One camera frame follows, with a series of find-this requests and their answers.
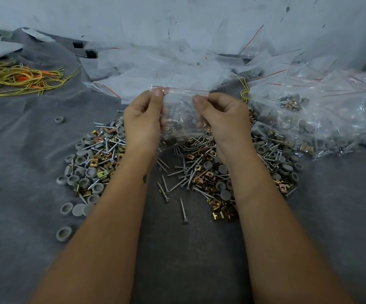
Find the gray fabric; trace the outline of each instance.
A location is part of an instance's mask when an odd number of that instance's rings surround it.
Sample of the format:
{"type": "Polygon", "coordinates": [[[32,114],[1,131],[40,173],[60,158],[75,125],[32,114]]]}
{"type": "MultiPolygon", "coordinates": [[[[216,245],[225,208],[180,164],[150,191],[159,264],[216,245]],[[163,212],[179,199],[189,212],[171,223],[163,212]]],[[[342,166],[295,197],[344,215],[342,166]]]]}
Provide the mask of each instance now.
{"type": "MultiPolygon", "coordinates": [[[[24,44],[17,59],[30,66],[65,66],[67,75],[79,65],[59,43],[36,42],[20,31],[14,40],[24,44]]],[[[56,231],[83,222],[59,214],[62,204],[78,199],[55,179],[93,122],[111,120],[120,105],[81,81],[87,81],[84,71],[43,96],[0,98],[0,303],[23,303],[66,245],[56,241],[56,231]],[[57,116],[66,122],[56,124],[57,116]]],[[[181,163],[170,152],[162,158],[169,166],[181,163]]],[[[366,303],[366,153],[304,161],[299,189],[288,203],[348,289],[366,303]]],[[[177,183],[166,180],[170,187],[177,183]]],[[[150,177],[132,303],[249,303],[239,222],[214,222],[195,192],[177,189],[166,205],[156,181],[157,169],[150,177]],[[180,196],[188,225],[182,224],[180,196]]]]}

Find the plastic cover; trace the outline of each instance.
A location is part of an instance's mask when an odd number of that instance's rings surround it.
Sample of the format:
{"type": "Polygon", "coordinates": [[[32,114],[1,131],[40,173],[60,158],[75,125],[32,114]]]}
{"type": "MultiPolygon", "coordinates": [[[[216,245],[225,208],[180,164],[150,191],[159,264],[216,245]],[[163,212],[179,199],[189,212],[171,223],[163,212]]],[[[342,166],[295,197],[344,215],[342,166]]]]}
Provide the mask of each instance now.
{"type": "Polygon", "coordinates": [[[163,104],[167,110],[167,114],[164,115],[166,127],[161,135],[159,149],[169,149],[203,134],[207,124],[199,122],[192,98],[194,95],[208,96],[209,92],[155,85],[151,85],[150,89],[158,87],[165,93],[163,104]]]}

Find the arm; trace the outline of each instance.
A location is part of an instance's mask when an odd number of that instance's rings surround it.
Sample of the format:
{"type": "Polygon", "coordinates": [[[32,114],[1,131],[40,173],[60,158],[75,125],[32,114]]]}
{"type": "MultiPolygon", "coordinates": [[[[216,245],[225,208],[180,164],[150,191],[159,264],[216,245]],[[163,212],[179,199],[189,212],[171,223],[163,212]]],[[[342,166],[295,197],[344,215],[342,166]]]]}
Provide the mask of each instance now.
{"type": "Polygon", "coordinates": [[[162,102],[162,92],[147,91],[125,110],[125,156],[94,211],[49,269],[32,304],[130,302],[162,102]]]}
{"type": "Polygon", "coordinates": [[[257,156],[246,105],[220,93],[193,100],[231,174],[255,302],[352,303],[257,156]]]}

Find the bag of screws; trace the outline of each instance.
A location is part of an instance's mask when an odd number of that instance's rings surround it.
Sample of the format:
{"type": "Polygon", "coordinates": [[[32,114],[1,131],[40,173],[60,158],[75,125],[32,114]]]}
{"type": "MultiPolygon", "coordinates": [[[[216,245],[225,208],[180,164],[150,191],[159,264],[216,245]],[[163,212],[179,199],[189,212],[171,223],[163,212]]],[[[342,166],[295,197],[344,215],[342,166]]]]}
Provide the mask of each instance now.
{"type": "Polygon", "coordinates": [[[181,145],[193,137],[204,133],[206,123],[199,122],[198,112],[193,105],[193,96],[208,96],[208,91],[184,90],[172,87],[163,88],[165,97],[163,105],[167,113],[164,115],[166,126],[162,132],[159,150],[163,151],[181,145]]]}

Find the pile of screws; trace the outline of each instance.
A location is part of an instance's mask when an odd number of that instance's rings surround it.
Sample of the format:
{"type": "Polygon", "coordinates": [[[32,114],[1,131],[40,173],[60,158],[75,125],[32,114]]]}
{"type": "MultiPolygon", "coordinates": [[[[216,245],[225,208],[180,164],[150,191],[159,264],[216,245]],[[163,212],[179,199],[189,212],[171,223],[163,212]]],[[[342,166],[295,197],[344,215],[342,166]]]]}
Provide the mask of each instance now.
{"type": "MultiPolygon", "coordinates": [[[[251,127],[256,123],[256,118],[249,111],[251,127]]],[[[117,169],[125,153],[126,141],[124,133],[124,118],[118,117],[115,121],[94,123],[96,130],[81,138],[75,145],[76,155],[65,158],[67,163],[64,175],[56,179],[59,185],[70,185],[75,197],[81,203],[65,203],[60,208],[62,215],[72,213],[75,216],[88,216],[98,202],[105,186],[117,169]]],[[[298,163],[299,153],[292,150],[292,143],[275,132],[258,134],[252,131],[253,144],[256,152],[269,170],[274,183],[285,196],[289,196],[298,182],[296,171],[303,167],[298,163]]],[[[230,174],[216,153],[215,140],[211,128],[206,128],[205,133],[197,138],[191,138],[180,146],[173,148],[174,155],[182,158],[182,166],[175,166],[174,173],[166,177],[176,176],[179,180],[173,188],[169,189],[166,179],[162,175],[162,185],[158,182],[159,192],[165,202],[169,201],[168,194],[178,187],[194,190],[206,198],[212,209],[214,220],[226,219],[233,222],[239,219],[230,174]]],[[[160,158],[157,160],[160,170],[167,173],[170,167],[160,158]]],[[[180,199],[183,222],[187,223],[183,201],[180,199]]],[[[57,240],[67,241],[72,234],[69,226],[57,232],[57,240]]]]}
{"type": "MultiPolygon", "coordinates": [[[[253,127],[256,118],[251,111],[249,111],[249,117],[253,127]]],[[[291,141],[275,135],[275,132],[263,135],[252,132],[252,140],[256,152],[269,170],[280,192],[286,197],[292,194],[297,189],[299,179],[297,172],[303,170],[302,164],[298,162],[301,154],[291,148],[293,146],[291,141]]],[[[212,209],[214,220],[226,219],[232,222],[239,219],[239,216],[230,174],[226,166],[220,162],[215,150],[216,144],[210,128],[207,128],[203,135],[173,148],[174,155],[182,158],[182,165],[175,166],[174,168],[178,171],[166,177],[176,176],[180,182],[168,189],[165,177],[162,175],[164,188],[159,182],[157,185],[165,202],[169,201],[167,195],[178,187],[195,190],[206,198],[212,209]]],[[[158,161],[158,164],[160,170],[167,173],[169,167],[162,160],[158,161]]]]}
{"type": "MultiPolygon", "coordinates": [[[[81,203],[65,203],[59,212],[62,215],[88,216],[98,202],[105,186],[125,153],[124,117],[108,124],[94,123],[96,130],[82,137],[75,145],[76,155],[65,158],[64,174],[56,179],[59,185],[70,185],[81,203]]],[[[67,241],[72,231],[69,226],[57,232],[57,240],[67,241]]]]}

